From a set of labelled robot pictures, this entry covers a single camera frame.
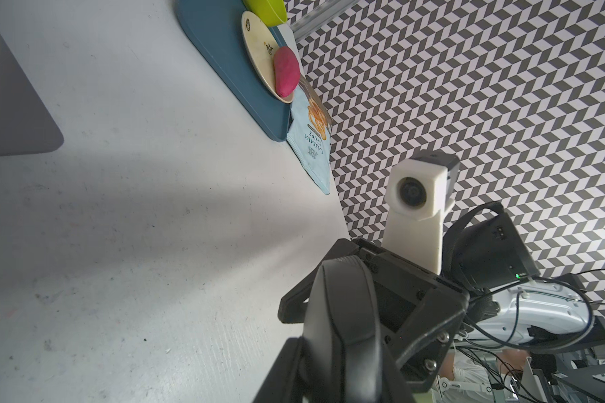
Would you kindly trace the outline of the lime green bowl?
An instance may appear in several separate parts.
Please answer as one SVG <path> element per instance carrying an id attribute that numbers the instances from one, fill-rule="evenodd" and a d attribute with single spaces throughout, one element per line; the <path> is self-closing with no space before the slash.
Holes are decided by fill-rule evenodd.
<path id="1" fill-rule="evenodd" d="M 288 21 L 287 9 L 283 0 L 243 0 L 243 4 L 267 27 L 284 25 Z"/>

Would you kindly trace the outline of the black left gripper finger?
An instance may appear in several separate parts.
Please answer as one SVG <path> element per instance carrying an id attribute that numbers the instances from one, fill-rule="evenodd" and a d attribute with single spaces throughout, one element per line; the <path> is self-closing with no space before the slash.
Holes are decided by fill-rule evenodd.
<path id="1" fill-rule="evenodd" d="M 304 341 L 287 339 L 257 392 L 254 403 L 294 403 L 304 400 L 305 384 L 300 376 Z"/>

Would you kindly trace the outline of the cassava chips bag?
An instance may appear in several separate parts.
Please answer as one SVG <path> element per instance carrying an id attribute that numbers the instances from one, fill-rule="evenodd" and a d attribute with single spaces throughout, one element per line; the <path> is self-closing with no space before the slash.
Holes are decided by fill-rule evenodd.
<path id="1" fill-rule="evenodd" d="M 296 58 L 300 80 L 292 93 L 292 122 L 287 142 L 315 185 L 329 195 L 333 183 L 329 164 L 332 119 L 319 96 L 305 77 L 292 29 L 288 24 L 277 27 L 279 34 Z"/>

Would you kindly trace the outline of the teal plastic tray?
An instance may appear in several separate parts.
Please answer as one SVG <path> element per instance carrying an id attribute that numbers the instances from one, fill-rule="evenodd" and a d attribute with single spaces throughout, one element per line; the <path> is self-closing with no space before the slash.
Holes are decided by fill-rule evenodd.
<path id="1" fill-rule="evenodd" d="M 181 0 L 176 17 L 185 35 L 245 110 L 273 141 L 287 139 L 291 107 L 263 84 L 247 54 L 240 23 L 241 1 Z"/>

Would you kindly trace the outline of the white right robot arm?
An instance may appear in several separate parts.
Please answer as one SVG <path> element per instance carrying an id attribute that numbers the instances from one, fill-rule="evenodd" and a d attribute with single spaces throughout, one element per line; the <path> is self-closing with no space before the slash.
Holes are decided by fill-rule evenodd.
<path id="1" fill-rule="evenodd" d="M 341 239 L 280 302 L 300 323 L 259 402 L 414 402 L 436 384 L 462 332 L 481 349 L 566 353 L 605 344 L 605 321 L 574 275 L 543 278 L 501 203 L 439 238 L 442 271 Z"/>

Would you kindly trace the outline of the magenta sweet potato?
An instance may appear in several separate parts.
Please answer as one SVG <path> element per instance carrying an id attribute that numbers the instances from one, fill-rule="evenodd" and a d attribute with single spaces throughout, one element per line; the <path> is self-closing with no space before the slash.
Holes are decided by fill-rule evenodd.
<path id="1" fill-rule="evenodd" d="M 275 89 L 279 97 L 292 95 L 300 80 L 300 66 L 294 52 L 286 46 L 280 47 L 273 56 Z"/>

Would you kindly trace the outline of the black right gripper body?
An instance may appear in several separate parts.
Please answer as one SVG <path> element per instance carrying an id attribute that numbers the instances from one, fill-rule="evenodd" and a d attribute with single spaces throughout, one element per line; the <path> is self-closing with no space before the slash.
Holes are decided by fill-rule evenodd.
<path id="1" fill-rule="evenodd" d="M 381 392 L 428 391 L 465 317 L 468 292 L 377 244 L 362 238 L 337 240 L 321 262 L 282 297 L 279 320 L 301 324 L 304 331 L 319 267 L 326 260 L 352 255 L 361 259 L 373 280 L 381 330 Z M 304 393 L 311 393 L 302 347 L 300 376 Z"/>

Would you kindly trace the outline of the aluminium corner post right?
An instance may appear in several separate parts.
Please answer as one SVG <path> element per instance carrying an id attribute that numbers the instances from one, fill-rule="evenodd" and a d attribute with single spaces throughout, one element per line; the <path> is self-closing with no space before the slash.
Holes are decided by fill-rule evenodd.
<path id="1" fill-rule="evenodd" d="M 302 18 L 298 19 L 291 26 L 295 40 L 299 42 L 307 38 L 357 3 L 359 3 L 359 0 L 325 1 Z"/>

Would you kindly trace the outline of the grey laptop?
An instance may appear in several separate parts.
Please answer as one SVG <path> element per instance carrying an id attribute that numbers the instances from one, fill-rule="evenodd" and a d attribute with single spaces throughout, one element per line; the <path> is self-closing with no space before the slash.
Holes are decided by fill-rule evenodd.
<path id="1" fill-rule="evenodd" d="M 63 144 L 62 131 L 0 34 L 0 156 L 44 154 Z"/>

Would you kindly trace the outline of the black wireless mouse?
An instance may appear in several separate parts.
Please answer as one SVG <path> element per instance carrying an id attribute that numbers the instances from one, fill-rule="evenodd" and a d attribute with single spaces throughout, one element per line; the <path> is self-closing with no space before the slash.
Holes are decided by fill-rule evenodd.
<path id="1" fill-rule="evenodd" d="M 318 269 L 304 319 L 312 402 L 378 402 L 382 346 L 370 271 L 352 255 Z"/>

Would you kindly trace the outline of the cream patterned plate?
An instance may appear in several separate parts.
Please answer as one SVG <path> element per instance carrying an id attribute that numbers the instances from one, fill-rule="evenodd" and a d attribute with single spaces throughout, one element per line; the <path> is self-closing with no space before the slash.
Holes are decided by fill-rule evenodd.
<path id="1" fill-rule="evenodd" d="M 273 55 L 280 48 L 269 28 L 251 11 L 241 15 L 241 29 L 247 54 L 258 77 L 275 99 L 290 104 L 293 95 L 281 97 L 276 91 Z"/>

